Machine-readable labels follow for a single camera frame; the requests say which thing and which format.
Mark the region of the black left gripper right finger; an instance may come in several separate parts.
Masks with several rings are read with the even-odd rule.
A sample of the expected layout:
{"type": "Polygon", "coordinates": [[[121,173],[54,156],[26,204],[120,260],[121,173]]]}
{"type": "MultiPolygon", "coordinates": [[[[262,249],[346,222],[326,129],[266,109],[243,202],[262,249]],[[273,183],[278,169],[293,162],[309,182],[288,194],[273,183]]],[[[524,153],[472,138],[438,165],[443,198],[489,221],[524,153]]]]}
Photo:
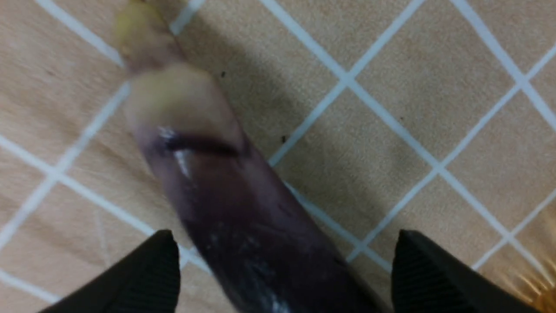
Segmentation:
{"type": "Polygon", "coordinates": [[[534,313],[418,230],[400,230],[391,271],[396,313],[534,313]]]}

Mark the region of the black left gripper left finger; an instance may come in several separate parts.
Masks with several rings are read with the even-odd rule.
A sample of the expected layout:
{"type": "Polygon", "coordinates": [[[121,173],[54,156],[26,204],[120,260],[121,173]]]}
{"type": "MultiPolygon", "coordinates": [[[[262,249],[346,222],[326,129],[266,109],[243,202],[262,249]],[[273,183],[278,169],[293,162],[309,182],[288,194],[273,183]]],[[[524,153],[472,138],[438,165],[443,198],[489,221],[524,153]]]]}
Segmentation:
{"type": "Polygon", "coordinates": [[[158,230],[119,262],[45,313],[174,313],[181,286],[179,249],[158,230]]]}

